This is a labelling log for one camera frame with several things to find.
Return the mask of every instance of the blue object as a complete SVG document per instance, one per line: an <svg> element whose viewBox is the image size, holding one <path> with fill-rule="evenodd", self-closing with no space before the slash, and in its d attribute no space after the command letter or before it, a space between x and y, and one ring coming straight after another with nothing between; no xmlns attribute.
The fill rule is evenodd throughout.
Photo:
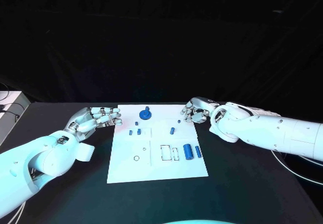
<svg viewBox="0 0 323 224"><path fill-rule="evenodd" d="M191 144L184 145L184 153L185 153L187 160L192 160L194 152L192 152Z"/></svg>
<svg viewBox="0 0 323 224"><path fill-rule="evenodd" d="M195 149L197 149L198 157L201 158L203 157L203 155L201 155L201 148L197 146Z"/></svg>
<svg viewBox="0 0 323 224"><path fill-rule="evenodd" d="M148 120L148 119L151 119L151 117L152 117L151 108L146 107L146 110L145 110L145 111L141 111L141 118L142 118L143 120Z"/></svg>

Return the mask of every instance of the light blue object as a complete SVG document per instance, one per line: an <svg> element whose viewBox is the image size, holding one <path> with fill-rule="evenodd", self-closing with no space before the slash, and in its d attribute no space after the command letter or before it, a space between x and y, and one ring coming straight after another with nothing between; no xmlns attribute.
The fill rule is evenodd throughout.
<svg viewBox="0 0 323 224"><path fill-rule="evenodd" d="M184 153L185 153L187 160L192 160L194 159L194 152L192 152L191 144L184 145Z"/></svg>
<svg viewBox="0 0 323 224"><path fill-rule="evenodd" d="M141 118L142 118L143 120L148 120L148 119L151 119L151 117L152 117L151 108L146 107L146 110L145 110L145 111L141 111Z"/></svg>
<svg viewBox="0 0 323 224"><path fill-rule="evenodd" d="M203 155L201 155L201 148L197 146L195 149L197 149L198 157L201 158L203 157Z"/></svg>
<svg viewBox="0 0 323 224"><path fill-rule="evenodd" d="M178 221L166 224L234 224L223 221L214 221L214 220L187 220L187 221Z"/></svg>

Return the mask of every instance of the white sheet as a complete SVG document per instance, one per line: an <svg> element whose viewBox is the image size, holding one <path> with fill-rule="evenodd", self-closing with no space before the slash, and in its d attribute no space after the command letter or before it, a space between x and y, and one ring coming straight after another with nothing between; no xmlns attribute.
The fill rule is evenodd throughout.
<svg viewBox="0 0 323 224"><path fill-rule="evenodd" d="M141 111L146 106L151 107L152 118L142 120ZM123 125L115 129L107 183L208 176L204 157L198 158L195 150L200 141L194 123L184 121L178 123L184 118L181 115L184 105L119 105L119 108ZM192 146L192 160L185 159L185 144ZM171 146L171 161L162 160L162 145ZM178 148L179 161L174 157L174 148Z"/></svg>

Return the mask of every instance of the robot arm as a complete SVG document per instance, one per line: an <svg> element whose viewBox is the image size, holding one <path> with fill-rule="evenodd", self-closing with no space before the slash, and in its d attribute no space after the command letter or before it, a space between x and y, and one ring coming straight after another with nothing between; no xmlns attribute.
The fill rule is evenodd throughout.
<svg viewBox="0 0 323 224"><path fill-rule="evenodd" d="M80 110L63 131L41 137L0 154L0 218L40 192L45 184L73 167L76 159L90 161L94 146L84 141L97 127L122 125L120 109Z"/></svg>
<svg viewBox="0 0 323 224"><path fill-rule="evenodd" d="M282 117L277 113L228 102L195 97L182 114L187 122L203 123L211 117L211 132L226 141L306 156L323 161L323 126Z"/></svg>

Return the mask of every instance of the white cable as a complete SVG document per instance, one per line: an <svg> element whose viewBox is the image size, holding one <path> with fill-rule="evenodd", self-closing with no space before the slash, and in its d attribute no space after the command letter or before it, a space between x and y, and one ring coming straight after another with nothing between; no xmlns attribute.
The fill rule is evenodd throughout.
<svg viewBox="0 0 323 224"><path fill-rule="evenodd" d="M306 157L301 156L305 160L311 161L312 163L318 164L319 166L323 166L323 164L318 163L316 161L308 159Z"/></svg>
<svg viewBox="0 0 323 224"><path fill-rule="evenodd" d="M12 221L14 221L14 219L17 218L17 216L18 216L18 214L19 214L19 212L21 212L22 208L25 207L25 203L21 205L19 210L18 210L18 212L17 212L17 214L15 214L15 216L14 216L14 218L12 218L12 220L9 221L9 223L8 223L8 224L11 224L11 223L12 223Z"/></svg>
<svg viewBox="0 0 323 224"><path fill-rule="evenodd" d="M308 179L308 178L305 178L303 176L301 176L283 163L282 163L282 161L280 161L280 159L277 158L277 156L276 156L276 154L275 154L275 151L272 151L272 153L273 153L273 155L275 155L275 157L276 157L276 159L277 159L277 161L280 162L280 164L286 167L286 169L295 174L295 175L298 175L301 178L303 178L305 180L308 180L308 181L311 181L311 182L314 182L314 183L318 183L318 184L321 184L321 185L323 185L323 183L321 183L321 182L316 182L316 181L314 181L314 180L311 180L311 179Z"/></svg>
<svg viewBox="0 0 323 224"><path fill-rule="evenodd" d="M21 216L22 216L22 212L21 212L21 215L19 215L19 218L18 218L18 221L17 221L17 223L15 223L15 224L18 224L18 223L19 223Z"/></svg>

